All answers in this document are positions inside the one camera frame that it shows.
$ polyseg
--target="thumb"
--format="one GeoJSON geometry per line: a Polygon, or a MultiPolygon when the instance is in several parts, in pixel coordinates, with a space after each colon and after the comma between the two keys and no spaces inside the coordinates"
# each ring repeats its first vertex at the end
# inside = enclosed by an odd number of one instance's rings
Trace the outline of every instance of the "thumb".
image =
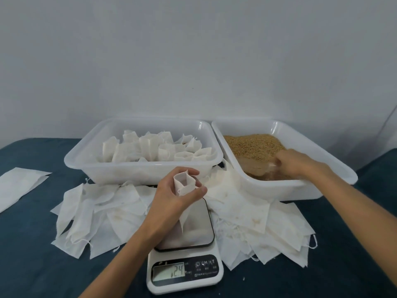
{"type": "Polygon", "coordinates": [[[200,200],[207,193],[208,189],[205,186],[196,188],[195,190],[189,192],[183,196],[183,201],[185,202],[186,208],[189,207],[194,202],[200,200]]]}

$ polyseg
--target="plastic bin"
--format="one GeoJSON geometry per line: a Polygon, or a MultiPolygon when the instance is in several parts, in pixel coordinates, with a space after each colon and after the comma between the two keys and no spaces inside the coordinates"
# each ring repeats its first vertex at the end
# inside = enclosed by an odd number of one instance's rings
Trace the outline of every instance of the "plastic bin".
{"type": "Polygon", "coordinates": [[[219,143],[210,124],[205,121],[180,118],[112,118],[95,126],[68,152],[64,161],[67,167],[81,169],[98,184],[122,184],[130,180],[134,185],[157,185],[176,166],[192,167],[200,171],[200,176],[206,176],[222,159],[219,143]],[[182,134],[193,135],[201,141],[203,148],[212,147],[217,153],[216,158],[202,162],[98,162],[97,157],[102,155],[102,143],[111,136],[122,142],[124,130],[136,131],[138,136],[145,135],[148,131],[170,131],[174,141],[182,134]]]}
{"type": "Polygon", "coordinates": [[[322,194],[308,181],[260,181],[251,178],[241,169],[223,135],[271,134],[278,138],[287,149],[295,149],[309,155],[314,160],[328,164],[347,183],[354,184],[357,181],[354,170],[283,122],[264,118],[221,118],[212,122],[212,128],[221,145],[225,159],[233,165],[239,175],[241,188],[257,197],[291,201],[317,199],[322,194]]]}

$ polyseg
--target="black control panel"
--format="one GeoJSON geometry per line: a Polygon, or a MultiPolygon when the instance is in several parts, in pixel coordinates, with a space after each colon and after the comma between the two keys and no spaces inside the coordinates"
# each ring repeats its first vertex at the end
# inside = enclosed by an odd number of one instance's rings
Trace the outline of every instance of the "black control panel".
{"type": "Polygon", "coordinates": [[[215,277],[219,273],[219,265],[214,255],[201,255],[177,260],[159,261],[152,266],[151,280],[155,286],[172,285],[176,283],[215,277]],[[154,268],[172,264],[184,264],[185,276],[153,281],[154,268]]]}

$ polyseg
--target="forearm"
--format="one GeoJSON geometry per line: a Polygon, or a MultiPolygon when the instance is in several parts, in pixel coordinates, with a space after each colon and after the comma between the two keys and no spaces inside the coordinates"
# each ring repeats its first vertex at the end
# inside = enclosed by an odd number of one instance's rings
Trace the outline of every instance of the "forearm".
{"type": "Polygon", "coordinates": [[[397,218],[331,170],[308,179],[329,200],[362,246],[397,285],[397,218]]]}
{"type": "Polygon", "coordinates": [[[150,229],[142,225],[80,298],[123,297],[146,256],[156,244],[150,229]]]}

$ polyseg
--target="tray of grain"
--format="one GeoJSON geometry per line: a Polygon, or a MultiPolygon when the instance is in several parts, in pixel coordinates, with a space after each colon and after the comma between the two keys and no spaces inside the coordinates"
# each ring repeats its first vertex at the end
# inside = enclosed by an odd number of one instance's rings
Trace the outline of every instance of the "tray of grain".
{"type": "Polygon", "coordinates": [[[349,184],[357,181],[350,167],[283,122],[265,118],[219,118],[212,122],[212,128],[225,159],[239,176],[241,188],[257,197],[291,201],[317,199],[321,193],[308,181],[291,180],[283,175],[264,175],[263,178],[248,175],[236,156],[266,162],[281,149],[295,149],[328,164],[349,184]]]}

